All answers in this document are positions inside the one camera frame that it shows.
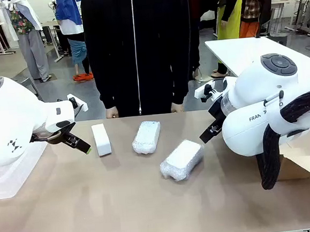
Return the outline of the person's right hand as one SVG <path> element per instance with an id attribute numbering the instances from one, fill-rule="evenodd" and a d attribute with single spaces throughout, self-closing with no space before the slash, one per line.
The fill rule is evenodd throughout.
<path id="1" fill-rule="evenodd" d="M 110 118 L 110 119 L 113 119 L 113 118 L 118 118 L 119 117 L 119 112 L 117 110 L 117 107 L 114 106 L 112 108 L 108 108 L 106 110 L 106 118 Z"/>

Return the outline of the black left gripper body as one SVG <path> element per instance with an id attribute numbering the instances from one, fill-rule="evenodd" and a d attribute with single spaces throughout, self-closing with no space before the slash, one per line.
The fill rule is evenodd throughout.
<path id="1" fill-rule="evenodd" d="M 78 138 L 71 133 L 71 130 L 75 126 L 75 122 L 61 128 L 59 131 L 56 131 L 48 136 L 38 136 L 34 133 L 30 139 L 30 142 L 47 142 L 52 145 L 64 143 L 64 144 L 74 144 L 78 142 Z"/>

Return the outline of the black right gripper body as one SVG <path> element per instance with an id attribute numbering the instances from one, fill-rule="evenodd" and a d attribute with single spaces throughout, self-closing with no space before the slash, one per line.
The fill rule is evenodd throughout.
<path id="1" fill-rule="evenodd" d="M 222 102 L 223 97 L 220 96 L 217 98 L 209 108 L 208 112 L 213 116 L 215 119 L 214 122 L 212 123 L 214 129 L 221 129 L 223 122 L 226 118 L 226 115 L 222 112 L 221 108 L 221 102 Z"/>

